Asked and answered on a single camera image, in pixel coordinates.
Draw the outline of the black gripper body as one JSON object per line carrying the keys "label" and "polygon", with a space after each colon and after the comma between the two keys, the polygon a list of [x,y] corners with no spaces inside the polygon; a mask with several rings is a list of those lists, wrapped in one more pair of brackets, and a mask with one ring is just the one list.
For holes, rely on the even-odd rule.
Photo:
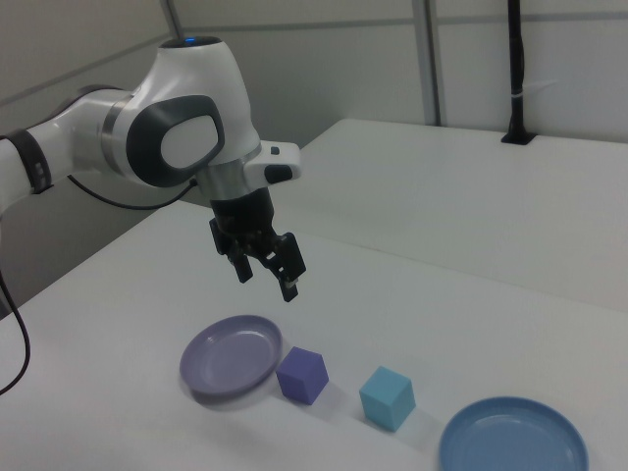
{"label": "black gripper body", "polygon": [[274,207],[268,188],[236,199],[212,200],[210,230],[217,246],[266,246],[276,236],[272,227]]}

